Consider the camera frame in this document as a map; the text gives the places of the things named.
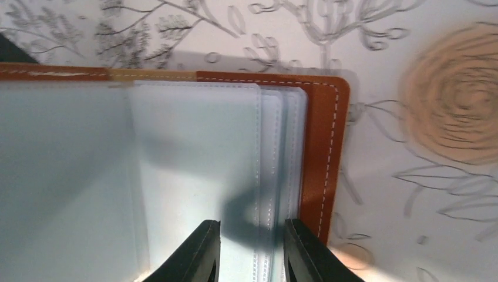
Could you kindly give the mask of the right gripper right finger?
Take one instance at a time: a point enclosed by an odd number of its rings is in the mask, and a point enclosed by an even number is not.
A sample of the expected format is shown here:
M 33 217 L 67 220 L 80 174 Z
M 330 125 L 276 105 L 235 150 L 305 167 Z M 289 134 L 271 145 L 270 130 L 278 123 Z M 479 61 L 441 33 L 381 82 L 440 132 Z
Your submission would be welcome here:
M 289 282 L 363 282 L 300 219 L 286 219 L 283 251 Z

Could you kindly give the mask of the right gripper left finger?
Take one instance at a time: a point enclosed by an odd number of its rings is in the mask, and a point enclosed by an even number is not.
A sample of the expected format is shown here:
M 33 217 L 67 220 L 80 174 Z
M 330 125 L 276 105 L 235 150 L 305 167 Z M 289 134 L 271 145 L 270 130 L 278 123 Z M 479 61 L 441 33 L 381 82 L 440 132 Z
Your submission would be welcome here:
M 144 282 L 216 282 L 219 260 L 220 222 L 205 220 Z

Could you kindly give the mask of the brown leather card holder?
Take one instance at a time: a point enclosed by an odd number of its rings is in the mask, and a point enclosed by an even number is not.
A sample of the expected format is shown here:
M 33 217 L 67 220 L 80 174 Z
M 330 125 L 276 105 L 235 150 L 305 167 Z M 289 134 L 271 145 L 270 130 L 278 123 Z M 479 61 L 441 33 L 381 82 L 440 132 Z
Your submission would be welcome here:
M 350 98 L 335 76 L 1 64 L 1 280 L 144 281 L 202 221 L 218 281 L 327 246 Z

